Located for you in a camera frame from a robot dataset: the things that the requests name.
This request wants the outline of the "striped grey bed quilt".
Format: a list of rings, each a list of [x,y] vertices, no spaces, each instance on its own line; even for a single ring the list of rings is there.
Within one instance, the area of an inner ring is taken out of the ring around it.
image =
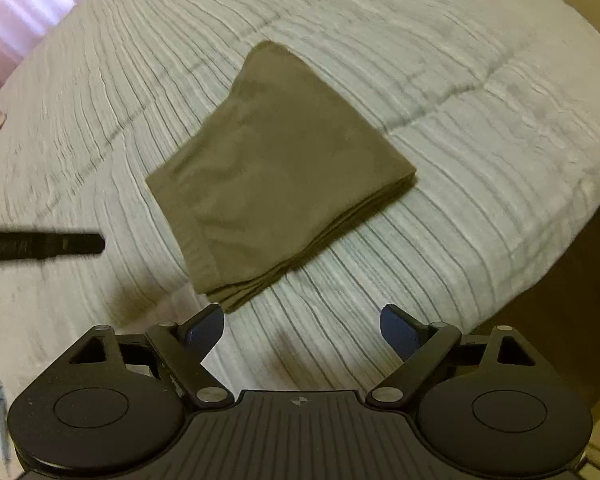
[[[600,34],[562,0],[84,0],[0,91],[0,228],[97,230],[96,258],[0,264],[14,398],[90,327],[199,307],[146,183],[269,39],[417,169],[414,188],[228,316],[230,388],[368,389],[398,304],[472,330],[600,206]]]

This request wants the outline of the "olive brown pants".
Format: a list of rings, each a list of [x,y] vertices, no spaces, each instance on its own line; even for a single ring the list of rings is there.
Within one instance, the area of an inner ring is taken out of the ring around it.
[[[281,44],[147,180],[196,292],[239,308],[402,194],[409,162]]]

